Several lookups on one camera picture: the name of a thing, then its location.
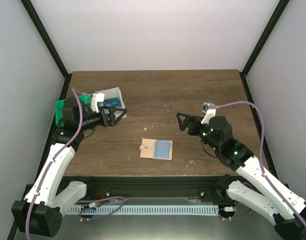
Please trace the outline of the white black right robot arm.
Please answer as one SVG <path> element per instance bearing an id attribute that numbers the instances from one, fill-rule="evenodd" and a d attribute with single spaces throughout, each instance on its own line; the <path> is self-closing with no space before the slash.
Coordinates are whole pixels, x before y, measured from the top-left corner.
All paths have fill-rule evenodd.
<path id="1" fill-rule="evenodd" d="M 224 116 L 205 117 L 176 114 L 179 129 L 198 136 L 203 145 L 213 148 L 216 158 L 253 185 L 248 188 L 227 176 L 215 188 L 222 202 L 232 199 L 257 212 L 273 224 L 284 240 L 301 240 L 306 235 L 306 200 L 281 183 L 243 143 L 233 137 L 233 128 Z"/>

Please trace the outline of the blue vip card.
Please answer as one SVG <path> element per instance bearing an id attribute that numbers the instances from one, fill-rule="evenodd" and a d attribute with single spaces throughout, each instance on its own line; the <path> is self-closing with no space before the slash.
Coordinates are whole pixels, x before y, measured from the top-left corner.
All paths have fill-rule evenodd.
<path id="1" fill-rule="evenodd" d="M 112 97 L 112 98 L 105 99 L 103 102 L 103 105 L 105 107 L 120 108 L 122 106 L 122 102 L 119 97 Z"/>

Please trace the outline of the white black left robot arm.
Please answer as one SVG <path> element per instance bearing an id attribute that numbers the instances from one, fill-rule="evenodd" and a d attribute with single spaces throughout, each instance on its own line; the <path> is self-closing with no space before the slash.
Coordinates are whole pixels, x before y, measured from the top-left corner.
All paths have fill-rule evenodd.
<path id="1" fill-rule="evenodd" d="M 11 208 L 18 229 L 27 235 L 54 237 L 63 216 L 75 203 L 80 199 L 90 202 L 94 198 L 95 189 L 81 181 L 70 182 L 61 192 L 58 188 L 85 138 L 84 131 L 98 126 L 113 127 L 127 110 L 102 105 L 95 97 L 89 103 L 72 97 L 61 101 L 56 112 L 60 115 L 46 162 L 30 191 Z"/>

